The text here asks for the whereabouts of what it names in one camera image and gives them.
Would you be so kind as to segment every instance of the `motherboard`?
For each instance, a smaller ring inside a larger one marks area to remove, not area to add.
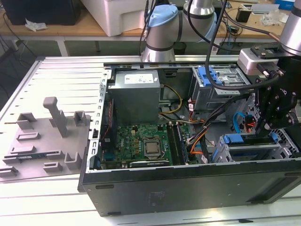
[[[114,152],[106,152],[106,168],[172,166],[188,162],[186,124],[119,126]]]

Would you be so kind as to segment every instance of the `black bracket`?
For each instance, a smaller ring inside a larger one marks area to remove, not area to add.
[[[294,57],[293,54],[286,52],[281,43],[269,43],[264,45],[255,45],[251,51],[260,59],[280,59],[284,57]]]

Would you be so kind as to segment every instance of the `white box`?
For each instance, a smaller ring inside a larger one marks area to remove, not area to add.
[[[144,27],[146,0],[81,1],[108,36]]]

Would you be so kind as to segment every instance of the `floor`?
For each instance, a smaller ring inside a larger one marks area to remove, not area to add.
[[[22,42],[18,42],[17,44],[19,50],[0,61],[0,109],[5,105],[8,98],[13,94],[22,78],[26,75],[31,64],[35,61],[35,57],[25,48]],[[187,55],[204,55],[207,52],[207,43],[186,44],[185,54]],[[122,56],[138,55],[139,43],[137,41],[101,41],[100,52],[96,51],[94,41],[68,41],[66,45],[71,56]],[[243,46],[247,48],[251,45],[251,43],[248,43]],[[29,41],[27,42],[27,46],[37,56],[60,56],[59,48],[54,41]],[[235,45],[234,48],[241,49],[238,45]]]

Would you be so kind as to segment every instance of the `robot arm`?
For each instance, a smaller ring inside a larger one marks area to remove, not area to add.
[[[264,136],[271,129],[293,126],[298,122],[291,109],[301,94],[301,0],[296,0],[280,37],[280,43],[256,45],[240,52],[238,65],[248,75],[264,74],[279,80],[272,86],[255,90],[255,106],[260,119],[256,134]]]
[[[187,18],[188,2],[183,11],[176,6],[156,6],[149,22],[146,48],[142,55],[143,62],[175,61],[173,45],[176,41],[200,41],[200,37],[193,31]],[[190,8],[193,25],[204,36],[210,36],[214,30],[216,15],[212,0],[193,0]]]

